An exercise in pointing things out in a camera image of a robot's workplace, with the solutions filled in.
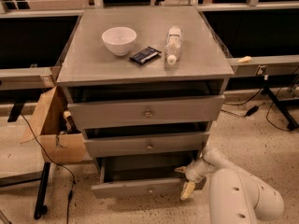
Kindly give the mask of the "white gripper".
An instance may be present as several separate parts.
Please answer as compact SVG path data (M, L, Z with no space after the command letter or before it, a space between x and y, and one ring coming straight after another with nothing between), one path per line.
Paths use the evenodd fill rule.
M195 183L199 183L207 174L209 164L203 159L190 163L187 167L181 166L175 169L175 172L185 174L189 180L184 183L183 190L180 194L182 201L187 200L195 189Z

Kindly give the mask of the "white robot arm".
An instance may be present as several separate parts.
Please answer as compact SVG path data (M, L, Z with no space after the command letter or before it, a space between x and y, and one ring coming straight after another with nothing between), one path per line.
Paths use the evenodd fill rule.
M198 160L175 171L186 177L181 200L188 199L195 185L212 174L210 224L258 224L259 220L272 221L284 213L284 201L276 189L229 161L214 147L205 147Z

